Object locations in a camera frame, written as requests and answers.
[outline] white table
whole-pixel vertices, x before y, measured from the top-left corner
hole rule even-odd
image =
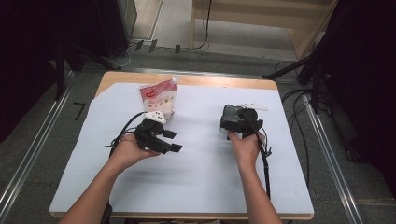
[[[105,74],[49,208],[54,216],[61,217],[88,187],[108,159],[109,148],[104,146],[129,118],[142,111],[137,88],[169,77]],[[179,153],[143,160],[122,173],[110,196],[113,217],[246,219],[232,144],[219,131],[223,107],[240,103],[268,107],[258,114],[273,150],[268,162],[276,211],[284,219],[312,218],[314,209],[275,82],[197,76],[180,76],[176,113],[164,125],[177,133],[175,139],[164,140],[183,148]],[[256,166],[264,183],[260,157]]]

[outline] table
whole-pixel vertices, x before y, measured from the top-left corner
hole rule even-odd
[[[286,28],[297,58],[302,59],[312,49],[318,35],[326,30],[337,2],[337,0],[216,0],[212,2],[210,20]],[[194,20],[207,19],[208,6],[209,0],[192,2],[191,48],[193,48]]]
[[[88,187],[108,159],[109,149],[103,146],[142,110],[137,88],[170,77],[173,76],[105,73],[49,208],[53,216],[61,217]],[[258,104],[265,97],[262,103],[268,104],[268,111],[258,114],[264,120],[268,145],[273,148],[273,155],[268,158],[273,205],[283,219],[312,218],[313,206],[275,82],[179,77],[176,112],[164,125],[177,136],[164,140],[183,148],[178,153],[143,160],[121,174],[110,196],[113,217],[246,219],[232,145],[219,131],[219,119],[226,103],[252,100],[257,102],[247,103]],[[263,182],[260,159],[256,166]]]

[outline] gray floor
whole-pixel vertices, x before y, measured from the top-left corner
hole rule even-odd
[[[214,53],[207,51],[184,50],[175,54],[173,49],[156,48],[149,52],[148,47],[139,51],[129,50],[131,62],[122,68],[131,71],[136,68],[166,69],[177,71],[194,71],[196,73],[220,73],[213,76],[233,76],[245,78],[261,78],[261,75],[274,72],[276,65],[283,59],[275,54],[254,55],[251,57],[233,55],[232,53]],[[21,191],[12,205],[5,223],[56,223],[57,218],[48,213],[50,202],[62,177],[79,130],[88,112],[88,106],[95,95],[96,89],[106,71],[100,64],[84,59],[86,66],[71,86],[70,93],[57,121],[35,165],[28,175]],[[118,63],[128,62],[124,52],[115,59]],[[291,72],[276,82],[282,96],[290,90],[301,88],[296,84],[296,74]],[[14,175],[30,144],[35,138],[41,123],[53,106],[55,87],[50,88],[24,117],[12,135],[0,143],[0,188],[4,189]],[[81,116],[76,119],[79,105],[74,102],[86,103]],[[287,116],[292,114],[293,99],[285,103]],[[313,129],[308,113],[304,110],[298,115],[307,139],[310,166],[310,184],[315,216],[310,221],[293,221],[293,223],[349,223],[343,202],[334,184],[329,166]],[[332,144],[334,154],[340,164],[344,177],[358,205],[364,223],[395,223],[396,203],[384,183],[382,175],[370,164],[354,163],[348,160],[346,147],[337,132],[332,119],[326,113],[320,113],[326,134]],[[296,150],[306,176],[307,159],[304,144],[296,125],[291,129]]]

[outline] person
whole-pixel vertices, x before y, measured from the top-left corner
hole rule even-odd
[[[228,132],[228,136],[233,143],[233,153],[242,180],[248,222],[282,223],[256,171],[255,164],[260,152],[256,135],[240,139]],[[133,134],[123,136],[113,155],[59,223],[100,223],[117,176],[139,161],[159,155],[159,152],[151,149],[140,149]]]

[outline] forearm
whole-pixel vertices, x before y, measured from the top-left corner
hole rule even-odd
[[[60,223],[100,223],[118,174],[106,164]]]
[[[255,167],[239,167],[250,224],[282,223],[272,206]]]

